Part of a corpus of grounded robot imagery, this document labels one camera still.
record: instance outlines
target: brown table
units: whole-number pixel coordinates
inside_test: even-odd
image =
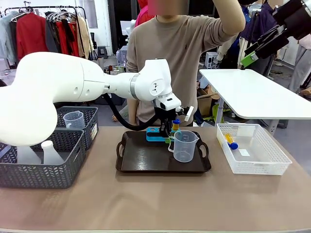
[[[200,176],[116,171],[126,131],[101,127],[67,190],[0,189],[0,228],[11,230],[278,231],[311,228],[311,179],[293,164],[283,176],[234,175],[210,128],[212,171]]]

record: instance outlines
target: blue cap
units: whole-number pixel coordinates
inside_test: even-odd
[[[233,142],[233,143],[231,143],[230,148],[233,150],[236,150],[237,148],[239,148],[239,145],[238,145],[238,143]]]
[[[173,121],[173,124],[175,124],[175,125],[180,125],[180,123],[181,123],[180,119],[176,119],[176,120]]]

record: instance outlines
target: transparent measuring cup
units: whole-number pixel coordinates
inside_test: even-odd
[[[196,142],[199,140],[198,136],[187,130],[181,130],[175,133],[174,150],[169,151],[174,153],[174,158],[181,163],[188,163],[192,161]]]
[[[86,125],[84,123],[84,115],[80,111],[67,113],[63,117],[67,129],[83,129]]]

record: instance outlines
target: purple jacket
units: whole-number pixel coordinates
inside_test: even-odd
[[[259,13],[259,16],[256,20],[252,43],[255,43],[263,34],[272,29],[277,24],[276,20],[272,16],[273,12],[273,9],[268,3],[262,5],[261,12]],[[253,25],[254,21],[252,20],[246,25],[240,36],[249,41],[251,38]]]

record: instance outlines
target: light blue shirt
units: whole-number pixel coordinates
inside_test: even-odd
[[[0,18],[0,58],[8,59],[11,63],[16,62],[17,59],[13,49],[10,21],[18,14],[17,11],[13,11],[7,16]]]

